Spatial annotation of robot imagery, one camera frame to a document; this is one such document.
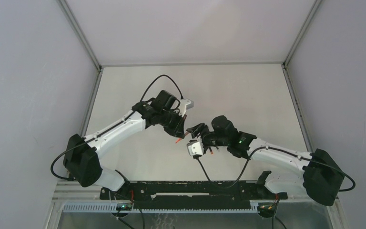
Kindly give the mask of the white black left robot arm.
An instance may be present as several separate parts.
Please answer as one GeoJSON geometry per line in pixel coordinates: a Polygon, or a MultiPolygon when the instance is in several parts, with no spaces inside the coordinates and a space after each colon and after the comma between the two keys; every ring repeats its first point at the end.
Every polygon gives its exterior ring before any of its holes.
{"type": "Polygon", "coordinates": [[[151,126],[160,125],[164,131],[179,139],[187,136],[184,131],[187,110],[193,108],[190,99],[178,99],[166,90],[155,98],[141,100],[121,119],[93,134],[69,138],[63,153],[63,165],[81,187],[93,185],[111,190],[119,199],[130,193],[127,179],[118,171],[105,168],[100,159],[117,144],[151,126]]]}

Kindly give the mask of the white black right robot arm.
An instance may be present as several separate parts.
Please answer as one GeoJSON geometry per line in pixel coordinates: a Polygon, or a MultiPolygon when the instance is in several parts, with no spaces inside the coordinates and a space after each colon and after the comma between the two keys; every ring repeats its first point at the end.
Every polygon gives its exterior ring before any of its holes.
{"type": "Polygon", "coordinates": [[[256,185],[261,198],[270,198],[274,193],[309,196],[315,202],[332,206],[345,173],[324,150],[299,152],[270,144],[253,134],[237,130],[224,115],[211,122],[200,132],[204,148],[226,147],[233,156],[246,160],[261,161],[279,167],[284,174],[270,173],[266,180],[256,185]]]}

